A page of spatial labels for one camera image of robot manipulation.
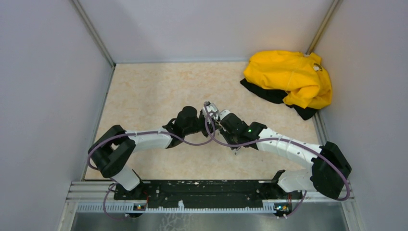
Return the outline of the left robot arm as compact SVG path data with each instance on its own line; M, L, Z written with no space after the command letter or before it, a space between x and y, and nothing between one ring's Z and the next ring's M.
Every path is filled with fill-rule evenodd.
M207 103L200 112L192 106L185 106L177 117L154 130L130 131L114 125L90 147L87 164L104 178L121 185L132 199L139 199L143 196L144 186L137 173L127 167L129 157L138 151L187 144L185 138L188 135L200 132L205 137L213 135L216 127L211 122L217 119L219 110L214 104Z

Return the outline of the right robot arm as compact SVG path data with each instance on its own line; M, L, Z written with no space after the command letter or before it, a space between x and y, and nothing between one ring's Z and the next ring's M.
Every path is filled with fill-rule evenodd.
M316 191L337 201L349 199L351 188L347 179L352 168L335 143L301 142L258 122L248 125L228 110L216 115L215 121L220 124L224 146L254 148L303 166L301 170L280 170L275 174L271 193L276 198L284 198L294 191Z

